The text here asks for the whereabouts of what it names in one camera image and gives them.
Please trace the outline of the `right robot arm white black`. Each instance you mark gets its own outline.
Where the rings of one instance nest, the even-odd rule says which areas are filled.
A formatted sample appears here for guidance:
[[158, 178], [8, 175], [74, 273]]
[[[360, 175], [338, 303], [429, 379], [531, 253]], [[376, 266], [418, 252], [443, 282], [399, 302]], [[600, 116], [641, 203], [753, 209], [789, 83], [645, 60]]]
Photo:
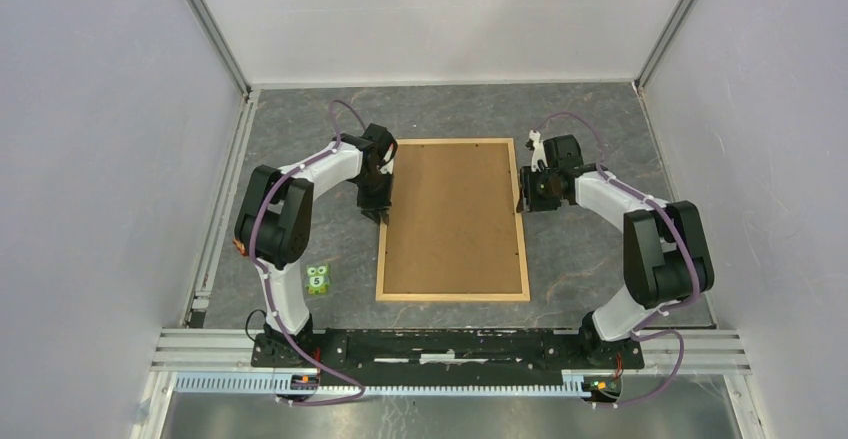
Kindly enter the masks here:
[[623, 286], [588, 313], [577, 351], [602, 367], [660, 316], [689, 306], [714, 284], [700, 214], [689, 201], [668, 202], [626, 184], [604, 166], [587, 163], [572, 135], [526, 143], [531, 163], [518, 173], [519, 213], [548, 212], [563, 204], [587, 209], [622, 235]]

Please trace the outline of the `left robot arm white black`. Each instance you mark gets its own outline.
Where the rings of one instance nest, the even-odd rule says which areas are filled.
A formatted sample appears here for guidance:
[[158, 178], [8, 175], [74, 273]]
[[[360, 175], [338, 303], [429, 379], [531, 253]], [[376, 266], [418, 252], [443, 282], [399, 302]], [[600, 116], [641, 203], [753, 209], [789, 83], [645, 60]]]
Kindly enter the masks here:
[[290, 366], [314, 353], [311, 313], [299, 283], [316, 199], [341, 183], [357, 187], [356, 205], [377, 225], [389, 219], [398, 143], [387, 128], [342, 133], [319, 152], [288, 166], [260, 165], [250, 177], [234, 240], [256, 268], [266, 301], [263, 333]]

